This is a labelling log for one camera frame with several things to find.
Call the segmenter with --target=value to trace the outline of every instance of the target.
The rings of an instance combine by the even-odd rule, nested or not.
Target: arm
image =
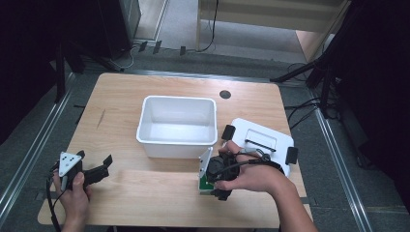
[[[54,172],[53,183],[57,194],[61,194],[61,182],[57,172]],[[83,231],[89,216],[89,197],[91,189],[83,189],[84,174],[78,172],[73,180],[73,190],[67,189],[60,197],[61,204],[66,212],[66,222],[63,231]]]
[[[238,153],[241,148],[228,141],[220,152]],[[237,161],[248,160],[249,157],[238,156]],[[301,202],[295,185],[278,170],[265,165],[244,165],[233,181],[216,182],[217,189],[247,189],[266,191],[277,203],[282,231],[317,231],[308,212]]]

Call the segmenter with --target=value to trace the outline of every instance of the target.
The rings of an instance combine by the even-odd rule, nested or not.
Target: white triangular marker
[[[61,153],[60,166],[58,167],[58,175],[60,177],[65,176],[81,159],[82,157],[79,155]]]

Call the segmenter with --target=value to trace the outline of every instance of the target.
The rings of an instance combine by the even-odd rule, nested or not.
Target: gray carpet
[[[84,74],[76,74],[73,91],[64,111],[58,120],[51,136],[48,138],[41,155],[23,190],[18,196],[1,231],[53,231],[51,226],[40,225],[37,214],[44,197],[45,174],[58,159],[59,153],[65,151],[76,128],[76,120],[81,108],[86,105],[93,87],[105,70],[100,65],[85,59],[87,67]],[[131,62],[125,55],[118,63],[126,66]],[[254,81],[265,81],[287,73],[290,64],[234,58],[227,56],[189,53],[180,56],[179,51],[162,49],[153,54],[153,48],[147,47],[143,52],[134,51],[134,64],[126,69],[127,73],[138,70],[204,73],[216,75],[242,76]],[[279,85],[284,105],[298,105],[311,98],[303,82],[292,80]],[[48,112],[53,106],[55,88],[51,89],[31,113],[24,118],[11,137],[0,146],[0,168],[3,170],[0,189],[3,192],[17,171],[31,143],[41,128]],[[293,125],[308,113],[311,108],[298,110],[292,117]],[[356,164],[352,148],[343,126],[338,121],[331,121],[340,150],[348,165],[349,172],[367,209],[374,231],[409,231],[410,217],[403,210],[402,203],[395,192],[392,181],[379,170],[363,170]],[[320,231],[359,231],[353,217],[343,187],[330,156],[327,143],[314,114],[292,130],[296,147],[300,150],[299,164],[302,169],[307,196],[314,221]],[[86,231],[105,231],[106,226],[87,226]],[[257,231],[276,231],[258,229]]]

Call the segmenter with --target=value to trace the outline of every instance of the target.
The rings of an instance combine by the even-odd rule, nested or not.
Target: metal rail
[[[328,144],[329,151],[335,163],[338,177],[340,178],[341,185],[343,186],[344,193],[346,194],[347,201],[349,202],[350,209],[352,210],[353,217],[356,220],[359,231],[371,232],[373,231],[373,229],[368,219],[366,209],[353,183],[353,180],[350,177],[349,171],[347,170],[346,164],[344,162],[342,153],[338,148],[331,126],[329,125],[329,122],[324,118],[319,108],[315,110],[315,113],[317,121],[320,125],[320,129],[322,130],[323,135],[325,136],[326,143]]]
[[[60,115],[67,104],[68,99],[72,93],[73,82],[75,81],[75,75],[71,73],[67,78],[66,86],[68,86],[67,93],[60,100],[59,103],[56,103],[51,108],[50,113],[48,114],[45,122],[37,134],[34,142],[30,146],[27,154],[25,155],[23,161],[21,162],[20,167],[14,174],[12,180],[4,191],[0,199],[0,229],[6,221],[7,216],[9,215],[12,206],[18,198],[25,182],[27,181],[34,165],[40,154],[42,153],[43,147],[48,140],[51,132],[53,131]]]

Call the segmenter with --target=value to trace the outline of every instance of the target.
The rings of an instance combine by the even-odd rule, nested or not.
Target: white container
[[[149,96],[136,139],[148,157],[198,159],[218,140],[217,105],[212,99]]]

